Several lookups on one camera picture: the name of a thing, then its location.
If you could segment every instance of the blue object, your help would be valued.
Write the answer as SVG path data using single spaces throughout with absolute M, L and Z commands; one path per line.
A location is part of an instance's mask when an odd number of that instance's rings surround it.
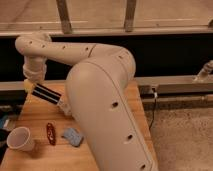
M 8 119 L 7 115 L 4 115 L 1 119 L 0 119 L 0 129 L 4 128 L 4 123 L 5 121 Z
M 79 134 L 74 128 L 68 128 L 64 131 L 63 138 L 66 138 L 74 147 L 79 147 L 84 139 L 82 134 Z

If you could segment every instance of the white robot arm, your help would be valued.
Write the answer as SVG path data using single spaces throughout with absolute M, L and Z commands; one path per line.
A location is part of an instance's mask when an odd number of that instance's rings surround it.
M 101 171 L 157 171 L 124 97 L 135 73 L 127 49 L 51 42 L 45 34 L 20 36 L 15 45 L 32 82 L 44 79 L 46 58 L 74 65 L 66 80 L 69 105 Z

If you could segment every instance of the blue sponge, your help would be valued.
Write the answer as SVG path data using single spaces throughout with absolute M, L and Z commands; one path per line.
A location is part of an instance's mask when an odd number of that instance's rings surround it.
M 66 138 L 74 147 L 79 147 L 84 137 L 79 134 L 74 128 L 68 128 L 64 131 L 62 137 Z

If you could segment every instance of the wooden table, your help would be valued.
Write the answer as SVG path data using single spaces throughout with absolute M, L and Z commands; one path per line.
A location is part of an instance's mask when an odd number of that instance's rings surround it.
M 47 87 L 64 95 L 64 84 L 46 84 Z M 131 82 L 125 90 L 128 104 L 146 140 L 146 143 L 156 160 L 152 139 L 144 115 L 138 87 Z M 56 129 L 57 142 L 51 146 L 46 138 L 46 124 L 53 123 Z M 36 149 L 33 153 L 25 153 L 7 149 L 1 164 L 2 171 L 96 171 L 95 160 L 89 150 L 86 140 L 79 148 L 72 147 L 61 138 L 68 127 L 81 131 L 72 117 L 65 117 L 57 106 L 42 99 L 28 95 L 23 106 L 17 126 L 28 127 L 36 140 Z

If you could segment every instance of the red object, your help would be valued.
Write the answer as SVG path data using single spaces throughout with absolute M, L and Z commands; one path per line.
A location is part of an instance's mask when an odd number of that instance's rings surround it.
M 55 128 L 53 124 L 47 123 L 46 129 L 47 129 L 47 138 L 49 140 L 49 143 L 51 145 L 55 145 L 56 138 L 55 138 Z

